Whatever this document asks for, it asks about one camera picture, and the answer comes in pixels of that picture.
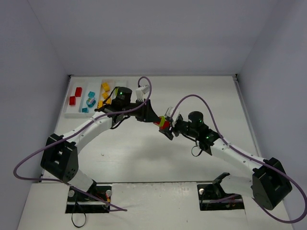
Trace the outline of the red rounded lego brick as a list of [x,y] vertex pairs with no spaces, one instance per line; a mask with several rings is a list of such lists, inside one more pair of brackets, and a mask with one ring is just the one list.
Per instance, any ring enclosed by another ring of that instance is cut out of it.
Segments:
[[169,126],[170,126],[170,122],[169,122],[169,121],[166,121],[166,125],[165,125],[165,127],[164,127],[164,128],[159,127],[159,130],[168,129],[168,128],[169,128]]

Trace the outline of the green sloped lego brick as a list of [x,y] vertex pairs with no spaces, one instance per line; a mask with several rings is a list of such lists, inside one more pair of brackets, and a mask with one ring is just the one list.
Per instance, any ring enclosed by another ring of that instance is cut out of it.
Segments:
[[166,125],[166,118],[164,116],[160,117],[159,127],[164,128]]

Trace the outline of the blue printed round lego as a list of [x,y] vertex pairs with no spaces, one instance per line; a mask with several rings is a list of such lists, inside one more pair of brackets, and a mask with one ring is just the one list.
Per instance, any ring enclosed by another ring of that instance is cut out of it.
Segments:
[[93,107],[94,105],[95,105],[95,103],[96,103],[96,100],[95,100],[95,98],[93,97],[93,98],[88,98],[87,100],[86,100],[86,105],[88,106],[88,107]]

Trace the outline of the red long lego brick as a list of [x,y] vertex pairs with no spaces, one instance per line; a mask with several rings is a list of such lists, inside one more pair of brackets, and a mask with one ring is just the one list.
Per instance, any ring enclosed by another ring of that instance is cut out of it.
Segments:
[[75,97],[81,97],[81,95],[82,95],[82,87],[77,87],[76,89],[75,89],[75,94],[74,94],[74,96]]

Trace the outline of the yellow lego plate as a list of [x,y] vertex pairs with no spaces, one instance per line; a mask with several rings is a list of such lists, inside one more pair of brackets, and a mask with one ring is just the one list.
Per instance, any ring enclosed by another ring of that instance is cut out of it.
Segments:
[[105,101],[105,104],[111,104],[111,98],[107,99],[107,100]]

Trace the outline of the yellow face lego cube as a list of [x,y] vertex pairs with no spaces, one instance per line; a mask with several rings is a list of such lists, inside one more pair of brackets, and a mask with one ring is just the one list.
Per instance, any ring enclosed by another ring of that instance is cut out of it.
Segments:
[[103,97],[104,99],[107,99],[107,98],[109,97],[109,94],[108,94],[107,92],[104,92],[104,93],[102,94],[102,97]]

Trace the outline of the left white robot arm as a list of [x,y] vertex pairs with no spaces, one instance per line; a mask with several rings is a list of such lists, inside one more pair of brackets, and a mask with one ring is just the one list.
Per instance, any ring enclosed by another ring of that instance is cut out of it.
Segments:
[[160,118],[153,111],[149,98],[151,86],[140,86],[136,90],[137,100],[130,101],[132,90],[118,87],[117,94],[110,104],[96,109],[94,115],[81,126],[64,135],[52,134],[47,139],[41,167],[65,184],[72,185],[84,192],[92,192],[96,182],[79,169],[78,155],[94,138],[127,117],[135,117],[138,121],[158,123]]

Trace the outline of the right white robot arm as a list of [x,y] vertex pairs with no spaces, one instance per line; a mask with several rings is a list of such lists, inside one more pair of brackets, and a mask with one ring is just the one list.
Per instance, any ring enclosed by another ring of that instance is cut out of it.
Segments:
[[224,143],[217,132],[204,124],[201,112],[191,112],[188,121],[184,121],[181,115],[171,121],[175,136],[183,134],[196,139],[202,151],[243,173],[242,176],[222,174],[223,178],[217,183],[225,193],[249,196],[265,209],[273,210],[292,191],[290,181],[280,174],[285,170],[279,160],[267,160],[244,151],[237,153],[231,144]]

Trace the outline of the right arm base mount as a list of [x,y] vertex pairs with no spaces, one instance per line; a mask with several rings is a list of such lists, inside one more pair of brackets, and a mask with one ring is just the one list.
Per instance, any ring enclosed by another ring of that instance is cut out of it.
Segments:
[[241,195],[228,194],[221,186],[224,178],[230,173],[223,173],[210,184],[197,184],[200,211],[244,210]]

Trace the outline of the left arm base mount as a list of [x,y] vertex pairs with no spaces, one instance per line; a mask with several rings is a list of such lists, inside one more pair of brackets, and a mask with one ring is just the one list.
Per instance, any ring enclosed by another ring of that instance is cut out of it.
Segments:
[[[112,196],[112,186],[110,184],[99,184],[96,189],[96,197],[110,202]],[[101,214],[109,213],[109,211],[110,206],[107,206],[104,202],[97,201],[84,193],[80,193],[71,187],[69,188],[65,210],[66,214]]]

